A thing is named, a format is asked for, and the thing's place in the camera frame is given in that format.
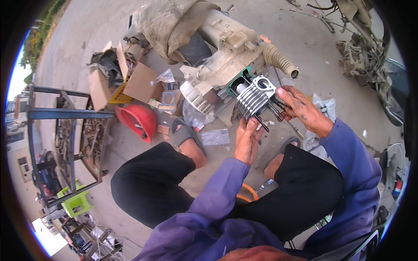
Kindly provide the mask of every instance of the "red hard hat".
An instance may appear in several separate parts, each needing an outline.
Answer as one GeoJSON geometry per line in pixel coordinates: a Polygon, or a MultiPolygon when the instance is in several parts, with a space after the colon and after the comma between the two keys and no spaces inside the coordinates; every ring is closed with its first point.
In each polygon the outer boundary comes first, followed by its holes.
{"type": "Polygon", "coordinates": [[[151,139],[157,128],[157,120],[155,119],[154,112],[150,108],[139,104],[132,104],[126,108],[115,107],[115,112],[116,117],[121,123],[128,126],[143,141],[151,143],[151,139]],[[141,125],[142,129],[135,127],[135,124],[141,125]],[[142,137],[144,131],[147,134],[145,139],[142,137]]]}

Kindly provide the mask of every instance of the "sky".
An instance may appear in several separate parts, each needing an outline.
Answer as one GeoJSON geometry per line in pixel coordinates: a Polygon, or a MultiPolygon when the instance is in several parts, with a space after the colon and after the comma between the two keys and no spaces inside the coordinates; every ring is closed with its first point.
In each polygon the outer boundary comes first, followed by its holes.
{"type": "Polygon", "coordinates": [[[9,90],[7,93],[8,101],[14,101],[16,95],[20,94],[20,92],[26,87],[23,80],[31,73],[31,67],[29,65],[26,66],[26,69],[23,69],[23,67],[19,65],[22,56],[23,45],[20,48],[19,55],[15,62],[15,67],[12,72],[12,78],[10,80],[9,90]]]}
{"type": "Polygon", "coordinates": [[[67,241],[60,234],[51,234],[40,218],[32,222],[32,225],[35,228],[35,236],[49,256],[67,245],[67,241]]]}

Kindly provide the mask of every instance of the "bare leg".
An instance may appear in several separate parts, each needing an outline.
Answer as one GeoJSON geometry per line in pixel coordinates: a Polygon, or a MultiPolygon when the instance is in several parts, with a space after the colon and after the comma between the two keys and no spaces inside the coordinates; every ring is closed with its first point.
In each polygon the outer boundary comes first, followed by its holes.
{"type": "MultiPolygon", "coordinates": [[[[177,130],[180,129],[182,125],[177,125],[177,130]]],[[[179,148],[181,149],[181,153],[191,158],[196,165],[196,169],[199,169],[206,165],[207,158],[203,154],[203,151],[197,146],[194,139],[190,138],[185,140],[179,148]]]]}
{"type": "MultiPolygon", "coordinates": [[[[297,142],[291,142],[293,146],[298,146],[297,142]]],[[[277,155],[270,163],[268,164],[267,168],[264,170],[264,176],[271,180],[274,180],[274,174],[279,169],[280,164],[282,164],[284,154],[280,153],[277,155]]]]}

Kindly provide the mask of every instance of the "lime green stool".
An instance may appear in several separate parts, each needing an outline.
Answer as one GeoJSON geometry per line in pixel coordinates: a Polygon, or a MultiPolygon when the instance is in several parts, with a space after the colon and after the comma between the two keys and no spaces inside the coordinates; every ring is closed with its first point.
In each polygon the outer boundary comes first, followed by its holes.
{"type": "MultiPolygon", "coordinates": [[[[76,180],[76,190],[84,188],[85,186],[86,185],[79,185],[78,180],[76,180]]],[[[57,196],[59,198],[62,198],[64,196],[64,193],[69,189],[70,189],[70,187],[65,187],[63,190],[61,190],[60,192],[57,193],[57,196]]],[[[89,202],[87,201],[86,195],[87,195],[88,192],[89,192],[88,190],[86,190],[84,192],[81,192],[80,194],[75,195],[75,196],[67,199],[63,203],[61,203],[62,207],[65,209],[65,211],[67,212],[69,217],[71,217],[71,218],[76,217],[76,216],[94,208],[94,206],[90,205],[89,202]],[[75,207],[78,207],[78,206],[81,208],[81,210],[78,211],[78,212],[74,212],[73,209],[75,207]]]]}

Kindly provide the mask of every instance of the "orange hose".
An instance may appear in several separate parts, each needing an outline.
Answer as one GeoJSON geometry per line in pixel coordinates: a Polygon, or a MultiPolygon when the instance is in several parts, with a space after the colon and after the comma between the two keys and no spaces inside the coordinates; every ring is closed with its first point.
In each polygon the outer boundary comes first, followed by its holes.
{"type": "Polygon", "coordinates": [[[252,187],[250,187],[249,185],[247,185],[245,183],[243,183],[242,186],[245,187],[246,189],[248,189],[251,192],[252,196],[254,197],[254,200],[259,200],[260,199],[258,197],[257,192],[254,189],[252,189],[252,187]]]}
{"type": "Polygon", "coordinates": [[[249,199],[249,198],[247,198],[247,197],[245,197],[243,195],[240,195],[240,194],[237,194],[237,198],[243,199],[243,200],[245,200],[247,202],[251,202],[251,199],[249,199]]]}

